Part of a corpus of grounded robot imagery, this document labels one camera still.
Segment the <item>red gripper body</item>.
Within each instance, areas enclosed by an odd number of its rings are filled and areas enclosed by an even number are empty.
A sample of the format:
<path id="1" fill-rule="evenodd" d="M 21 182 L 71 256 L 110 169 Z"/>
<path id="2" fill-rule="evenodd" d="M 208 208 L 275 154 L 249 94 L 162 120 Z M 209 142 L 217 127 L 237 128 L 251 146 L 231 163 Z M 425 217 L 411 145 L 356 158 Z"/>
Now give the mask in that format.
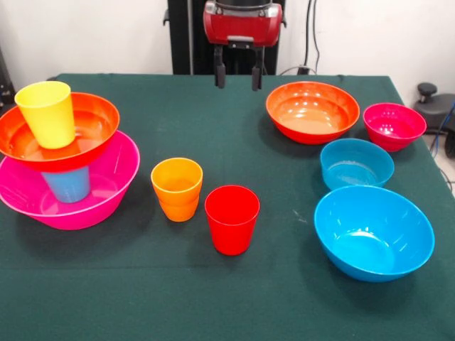
<path id="1" fill-rule="evenodd" d="M 205 34 L 215 45 L 241 42 L 251 43 L 254 47 L 271 47 L 278 41 L 281 23 L 281 6 L 256 11 L 205 6 L 203 11 Z"/>

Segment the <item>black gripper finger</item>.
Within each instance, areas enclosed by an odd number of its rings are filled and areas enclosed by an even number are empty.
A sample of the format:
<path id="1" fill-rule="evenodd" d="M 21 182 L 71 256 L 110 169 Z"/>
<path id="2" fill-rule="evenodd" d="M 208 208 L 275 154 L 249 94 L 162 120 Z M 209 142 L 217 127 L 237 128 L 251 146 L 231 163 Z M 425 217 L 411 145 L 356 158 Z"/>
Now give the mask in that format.
<path id="1" fill-rule="evenodd" d="M 252 90 L 262 89 L 262 73 L 264 64 L 264 48 L 253 48 L 255 52 L 255 64 L 252 68 Z"/>
<path id="2" fill-rule="evenodd" d="M 225 87 L 225 64 L 223 62 L 223 47 L 215 45 L 214 47 L 214 75 L 215 85 L 218 88 Z"/>

